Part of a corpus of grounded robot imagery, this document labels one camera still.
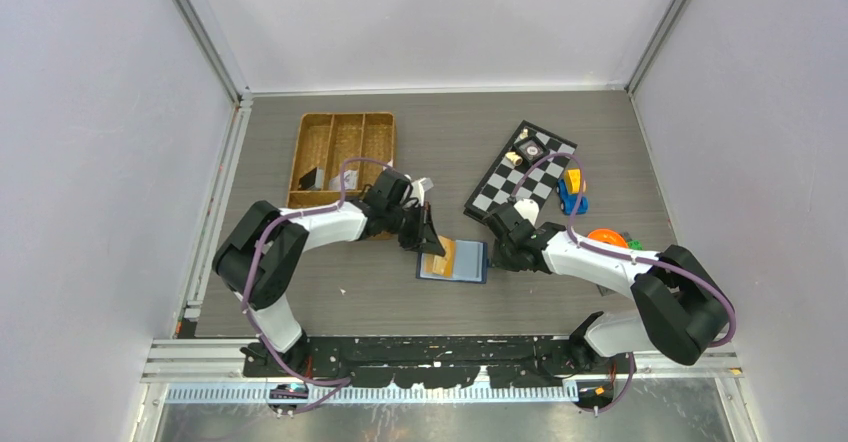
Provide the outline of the tan credit card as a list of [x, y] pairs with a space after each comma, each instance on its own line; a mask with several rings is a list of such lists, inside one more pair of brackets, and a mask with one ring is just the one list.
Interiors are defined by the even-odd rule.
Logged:
[[445, 270], [446, 259], [434, 254], [423, 254], [422, 264], [426, 273], [441, 276]]

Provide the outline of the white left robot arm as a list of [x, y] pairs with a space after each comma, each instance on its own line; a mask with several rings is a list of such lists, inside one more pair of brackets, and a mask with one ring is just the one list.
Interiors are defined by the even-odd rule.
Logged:
[[298, 374], [307, 360], [305, 333], [286, 297], [301, 256], [312, 249], [376, 236], [396, 236], [407, 251], [442, 256], [425, 200], [433, 183], [386, 169], [360, 195], [306, 209], [254, 203], [217, 249], [212, 270], [241, 303], [249, 322], [270, 344], [268, 362]]

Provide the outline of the gold VIP credit card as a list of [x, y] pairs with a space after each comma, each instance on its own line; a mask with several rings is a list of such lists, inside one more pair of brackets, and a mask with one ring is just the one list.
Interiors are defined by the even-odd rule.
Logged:
[[453, 276], [455, 266], [456, 241], [439, 236], [439, 242], [444, 249], [445, 254], [441, 256], [433, 255], [429, 268], [430, 271], [437, 276], [451, 278]]

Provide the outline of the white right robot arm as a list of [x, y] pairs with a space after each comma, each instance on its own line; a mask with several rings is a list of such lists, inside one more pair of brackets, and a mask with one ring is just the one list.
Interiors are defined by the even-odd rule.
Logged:
[[495, 236], [495, 267], [576, 277], [635, 305], [624, 312], [593, 313], [570, 335], [571, 359], [580, 370], [596, 372], [613, 356], [652, 349], [692, 366], [707, 348], [733, 337], [732, 304], [688, 249], [617, 247], [559, 224], [536, 226], [538, 214], [535, 202], [522, 199], [485, 216]]

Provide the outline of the blue card holder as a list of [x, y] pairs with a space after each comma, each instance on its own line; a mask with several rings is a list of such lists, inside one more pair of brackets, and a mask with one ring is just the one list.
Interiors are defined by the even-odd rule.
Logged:
[[421, 253], [418, 259], [416, 278], [421, 280], [485, 284], [489, 267], [487, 244], [482, 241], [473, 240], [455, 241], [456, 257], [453, 276], [451, 278], [426, 273], [422, 264], [424, 253]]

